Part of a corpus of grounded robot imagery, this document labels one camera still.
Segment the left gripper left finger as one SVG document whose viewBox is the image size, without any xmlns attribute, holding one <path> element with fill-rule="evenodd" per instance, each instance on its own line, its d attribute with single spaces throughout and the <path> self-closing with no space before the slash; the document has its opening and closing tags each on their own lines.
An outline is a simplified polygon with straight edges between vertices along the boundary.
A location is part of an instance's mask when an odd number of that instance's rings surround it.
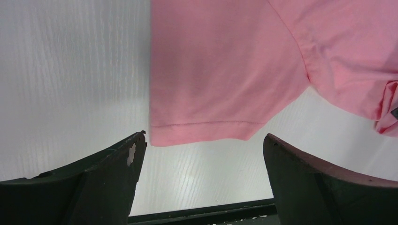
<svg viewBox="0 0 398 225">
<path fill-rule="evenodd" d="M 3 225 L 126 225 L 147 142 L 145 131 L 63 167 L 0 184 Z"/>
</svg>

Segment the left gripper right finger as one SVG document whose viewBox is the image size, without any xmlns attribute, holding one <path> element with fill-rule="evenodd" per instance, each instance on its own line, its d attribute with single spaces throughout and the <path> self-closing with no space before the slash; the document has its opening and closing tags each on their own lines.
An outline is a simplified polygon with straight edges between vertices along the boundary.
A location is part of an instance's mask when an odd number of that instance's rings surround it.
<svg viewBox="0 0 398 225">
<path fill-rule="evenodd" d="M 395 225 L 398 183 L 354 172 L 268 134 L 263 156 L 283 225 Z"/>
</svg>

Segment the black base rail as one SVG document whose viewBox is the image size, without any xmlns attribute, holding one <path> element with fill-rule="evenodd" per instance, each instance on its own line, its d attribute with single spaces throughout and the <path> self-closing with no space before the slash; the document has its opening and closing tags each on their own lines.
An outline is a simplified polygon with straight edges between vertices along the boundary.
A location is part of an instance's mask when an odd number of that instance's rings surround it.
<svg viewBox="0 0 398 225">
<path fill-rule="evenodd" d="M 279 225 L 274 199 L 130 216 L 129 225 Z"/>
</svg>

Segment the light pink t-shirt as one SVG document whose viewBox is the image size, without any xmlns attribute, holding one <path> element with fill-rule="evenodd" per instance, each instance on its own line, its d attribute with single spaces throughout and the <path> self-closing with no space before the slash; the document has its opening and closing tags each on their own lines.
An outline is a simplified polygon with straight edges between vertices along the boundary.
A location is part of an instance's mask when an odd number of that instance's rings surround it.
<svg viewBox="0 0 398 225">
<path fill-rule="evenodd" d="M 398 135 L 395 0 L 153 0 L 150 141 L 248 140 L 309 86 Z"/>
</svg>

